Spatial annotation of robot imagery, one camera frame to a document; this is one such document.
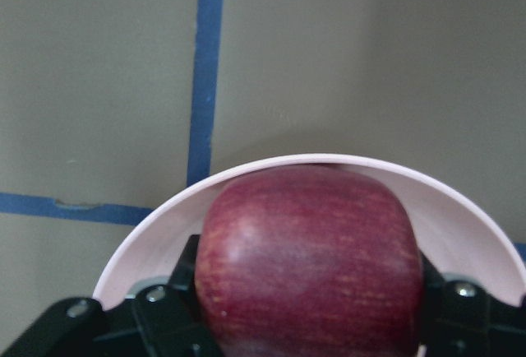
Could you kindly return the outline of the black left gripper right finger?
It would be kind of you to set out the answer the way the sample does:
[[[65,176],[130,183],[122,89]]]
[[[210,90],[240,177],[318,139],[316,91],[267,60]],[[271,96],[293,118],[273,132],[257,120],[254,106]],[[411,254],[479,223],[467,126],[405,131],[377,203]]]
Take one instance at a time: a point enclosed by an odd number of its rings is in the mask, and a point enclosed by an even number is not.
[[[477,281],[440,273],[422,257],[418,356],[524,356],[525,297],[507,304]]]

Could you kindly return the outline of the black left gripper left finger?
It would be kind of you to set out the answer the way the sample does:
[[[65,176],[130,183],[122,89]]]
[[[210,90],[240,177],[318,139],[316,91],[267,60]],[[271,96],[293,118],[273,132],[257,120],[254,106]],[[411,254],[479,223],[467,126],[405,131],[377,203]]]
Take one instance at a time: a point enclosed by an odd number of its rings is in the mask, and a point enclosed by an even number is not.
[[[148,282],[118,306],[71,297],[45,309],[5,356],[221,356],[204,324],[194,283],[199,235],[191,235],[172,274]]]

